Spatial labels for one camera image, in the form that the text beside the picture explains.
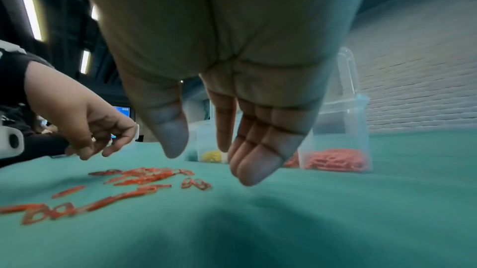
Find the ceiling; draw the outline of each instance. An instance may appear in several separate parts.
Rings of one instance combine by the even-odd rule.
[[[88,0],[39,0],[39,15],[46,40],[32,38],[22,0],[0,0],[0,39],[18,44],[48,60],[55,68],[80,81],[113,105],[128,105],[114,60],[90,15]],[[363,0],[359,12],[387,0]],[[79,72],[83,49],[91,52],[88,74]],[[183,84],[185,98],[206,99],[198,77]]]

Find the black hole in white object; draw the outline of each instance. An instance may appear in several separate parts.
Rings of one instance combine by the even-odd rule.
[[[16,149],[20,145],[20,141],[16,135],[10,134],[8,137],[8,142],[10,143],[11,148]]]

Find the table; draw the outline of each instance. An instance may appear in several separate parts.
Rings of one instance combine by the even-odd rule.
[[[226,165],[165,158],[156,143],[111,158],[39,158],[0,170],[0,206],[81,206],[131,190],[87,173],[171,167],[213,186],[172,188],[76,217],[0,216],[0,267],[477,267],[477,131],[372,135],[375,171],[280,169],[244,187]],[[86,189],[51,199],[55,192]]]

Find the blue screen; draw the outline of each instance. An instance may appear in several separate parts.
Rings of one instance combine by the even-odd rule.
[[[129,117],[129,108],[125,106],[113,106],[116,110],[120,111],[124,115]]]

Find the ceiling light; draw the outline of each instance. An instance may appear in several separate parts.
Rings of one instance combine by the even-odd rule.
[[[88,50],[83,50],[83,56],[81,57],[81,68],[79,69],[79,71],[83,74],[88,73],[88,63],[90,55],[91,54]]]
[[[99,19],[98,8],[96,7],[96,5],[93,5],[93,7],[91,8],[91,18],[95,21]]]
[[[30,21],[30,28],[31,32],[33,33],[33,37],[37,41],[42,41],[43,38],[41,36],[40,24],[38,23],[38,16],[36,14],[35,3],[33,0],[23,0],[23,4],[25,5],[26,14],[28,15],[28,20]]]

